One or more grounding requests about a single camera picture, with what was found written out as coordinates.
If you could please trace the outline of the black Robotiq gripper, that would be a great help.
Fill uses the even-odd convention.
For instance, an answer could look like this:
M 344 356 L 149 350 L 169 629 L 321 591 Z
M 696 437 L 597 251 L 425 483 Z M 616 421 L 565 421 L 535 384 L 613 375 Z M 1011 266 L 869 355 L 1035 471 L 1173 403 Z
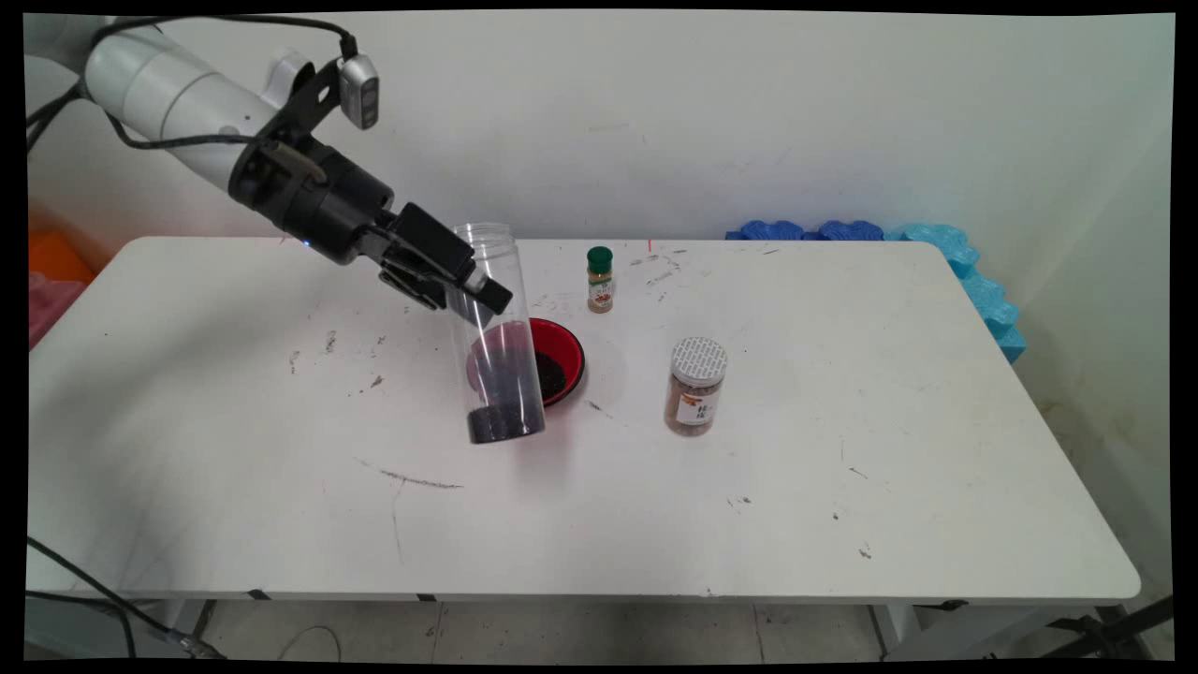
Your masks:
M 314 136 L 291 140 L 246 148 L 228 194 L 333 263 L 350 265 L 371 248 L 364 239 L 393 204 L 393 188 Z M 474 247 L 418 205 L 385 217 L 385 239 L 380 280 L 422 306 L 496 316 L 512 303 L 512 290 L 476 263 Z

